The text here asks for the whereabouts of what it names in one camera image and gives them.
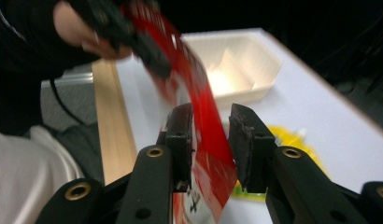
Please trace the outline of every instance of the gray fabric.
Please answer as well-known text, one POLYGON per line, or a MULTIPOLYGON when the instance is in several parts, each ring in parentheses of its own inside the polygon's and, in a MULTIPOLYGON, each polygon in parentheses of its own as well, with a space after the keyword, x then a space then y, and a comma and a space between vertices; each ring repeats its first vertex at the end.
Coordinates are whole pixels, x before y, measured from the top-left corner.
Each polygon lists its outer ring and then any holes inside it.
MULTIPOLYGON (((88 124, 97 121, 93 83, 68 85, 57 83, 56 88, 65 106, 76 117, 88 124)), ((43 121, 46 125, 58 131, 78 125, 61 108, 51 87, 42 88, 40 101, 43 121)))
POLYGON ((105 184, 96 122, 87 126, 71 126, 63 132, 47 129, 69 151, 87 178, 105 184))

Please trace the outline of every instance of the black cable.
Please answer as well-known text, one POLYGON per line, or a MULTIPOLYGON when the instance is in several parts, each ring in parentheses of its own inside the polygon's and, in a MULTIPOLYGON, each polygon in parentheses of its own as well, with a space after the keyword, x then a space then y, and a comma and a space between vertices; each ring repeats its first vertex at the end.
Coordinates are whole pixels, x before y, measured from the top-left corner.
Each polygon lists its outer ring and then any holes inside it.
POLYGON ((80 125, 87 125, 85 122, 83 122, 81 119, 79 119, 76 115, 74 115, 64 104, 64 102, 61 100, 60 95, 58 94, 57 87, 55 86, 54 79, 50 79, 50 86, 52 89, 52 92, 54 93, 55 99, 57 100, 58 104, 60 104, 61 108, 64 110, 64 112, 74 119, 78 124, 80 125))

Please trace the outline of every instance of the yellow object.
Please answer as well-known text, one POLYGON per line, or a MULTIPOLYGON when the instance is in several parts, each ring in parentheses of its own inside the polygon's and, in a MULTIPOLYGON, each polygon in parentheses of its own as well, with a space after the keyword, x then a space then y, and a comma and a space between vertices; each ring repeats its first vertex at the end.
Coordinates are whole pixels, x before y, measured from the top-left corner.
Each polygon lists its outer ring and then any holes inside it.
MULTIPOLYGON (((304 137, 299 133, 291 133, 288 130, 278 127, 278 126, 268 126, 270 132, 276 137, 277 144, 279 146, 290 146, 297 147, 308 154, 311 159, 316 163, 316 165, 325 173, 322 163, 319 161, 317 154, 315 154, 312 147, 306 146, 304 144, 304 137)), ((264 193, 246 193, 243 192, 240 183, 237 181, 232 192, 232 197, 264 202, 265 194, 264 193)))

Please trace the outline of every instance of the red plastic package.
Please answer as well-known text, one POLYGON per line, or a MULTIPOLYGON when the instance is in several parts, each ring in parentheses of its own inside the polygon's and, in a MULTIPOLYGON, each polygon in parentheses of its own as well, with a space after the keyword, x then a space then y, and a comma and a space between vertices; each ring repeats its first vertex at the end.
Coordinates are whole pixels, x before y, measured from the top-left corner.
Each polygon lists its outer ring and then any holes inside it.
POLYGON ((174 194, 175 223, 217 223, 237 178, 206 70, 160 12, 142 1, 131 1, 122 9, 135 29, 149 34, 172 65, 167 79, 149 71, 158 91, 172 106, 182 103, 179 95, 185 91, 193 107, 196 153, 192 183, 188 193, 174 194))

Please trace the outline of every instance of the human hand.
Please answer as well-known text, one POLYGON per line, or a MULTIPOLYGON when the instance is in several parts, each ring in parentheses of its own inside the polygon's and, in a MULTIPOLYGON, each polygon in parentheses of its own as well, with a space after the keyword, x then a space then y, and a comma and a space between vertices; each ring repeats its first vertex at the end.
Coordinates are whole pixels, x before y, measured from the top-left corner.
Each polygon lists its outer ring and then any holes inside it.
POLYGON ((53 19, 58 35, 70 46, 82 47, 84 51, 108 60, 123 59, 132 53, 131 49, 124 45, 121 45, 119 50, 114 50, 110 42, 99 37, 65 1, 57 3, 53 19))

